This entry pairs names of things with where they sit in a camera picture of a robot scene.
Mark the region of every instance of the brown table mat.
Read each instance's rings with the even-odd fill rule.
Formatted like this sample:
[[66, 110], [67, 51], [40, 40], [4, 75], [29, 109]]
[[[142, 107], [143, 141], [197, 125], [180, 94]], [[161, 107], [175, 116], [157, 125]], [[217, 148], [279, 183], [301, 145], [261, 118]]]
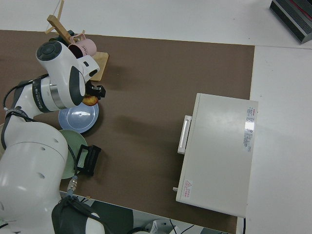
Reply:
[[[51, 35], [0, 31], [1, 100], [21, 80], [45, 72], [35, 52]], [[183, 119], [192, 115], [196, 93], [249, 99], [254, 47], [89, 38], [110, 56], [102, 81], [94, 83], [102, 84], [107, 94], [99, 103], [96, 124], [83, 134], [88, 144], [102, 148], [96, 173], [79, 175], [76, 193], [235, 233], [236, 217], [176, 202], [172, 188], [178, 186], [183, 163], [177, 153]], [[58, 112], [37, 120], [60, 129]], [[60, 189], [66, 190], [67, 183], [63, 180]]]

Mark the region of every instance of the pink mug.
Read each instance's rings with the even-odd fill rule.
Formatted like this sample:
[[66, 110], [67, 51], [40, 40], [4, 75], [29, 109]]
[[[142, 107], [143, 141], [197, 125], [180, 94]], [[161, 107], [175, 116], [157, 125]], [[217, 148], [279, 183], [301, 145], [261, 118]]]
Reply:
[[93, 56], [97, 52], [97, 47], [91, 39], [87, 39], [83, 33], [77, 34], [70, 37], [71, 44], [68, 49], [75, 55], [76, 58], [81, 58], [86, 55]]

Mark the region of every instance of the white table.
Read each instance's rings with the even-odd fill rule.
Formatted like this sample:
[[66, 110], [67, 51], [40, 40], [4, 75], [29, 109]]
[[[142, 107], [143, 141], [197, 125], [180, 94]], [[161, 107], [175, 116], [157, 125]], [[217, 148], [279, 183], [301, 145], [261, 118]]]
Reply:
[[[0, 0], [0, 29], [45, 31], [57, 3]], [[270, 3], [66, 0], [61, 22], [87, 34], [256, 45], [251, 99], [259, 114], [246, 231], [310, 233], [312, 42], [300, 45]]]

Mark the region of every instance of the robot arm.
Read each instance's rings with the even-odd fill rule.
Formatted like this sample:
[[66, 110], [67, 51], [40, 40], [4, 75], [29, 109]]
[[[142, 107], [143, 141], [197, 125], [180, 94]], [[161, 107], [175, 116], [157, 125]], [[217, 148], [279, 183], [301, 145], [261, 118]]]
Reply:
[[[76, 59], [58, 41], [43, 44], [37, 59], [48, 75], [15, 90], [1, 133], [5, 152], [0, 160], [0, 218], [8, 222], [11, 233], [57, 233], [51, 215], [61, 200], [59, 184], [67, 142], [52, 126], [27, 119], [79, 105], [86, 82], [99, 70], [92, 57]], [[100, 222], [86, 217], [81, 233], [105, 231]]]

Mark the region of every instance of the sticker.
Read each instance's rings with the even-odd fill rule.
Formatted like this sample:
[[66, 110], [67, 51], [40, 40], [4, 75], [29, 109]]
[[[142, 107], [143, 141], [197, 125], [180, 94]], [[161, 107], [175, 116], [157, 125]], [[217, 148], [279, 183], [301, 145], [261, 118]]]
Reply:
[[190, 199], [192, 186], [193, 186], [193, 181], [192, 180], [188, 180], [188, 179], [184, 180], [183, 198]]
[[254, 135], [254, 118], [256, 109], [249, 107], [247, 109], [246, 122], [245, 122], [245, 132], [244, 132], [244, 149], [247, 152], [252, 151], [252, 138]]

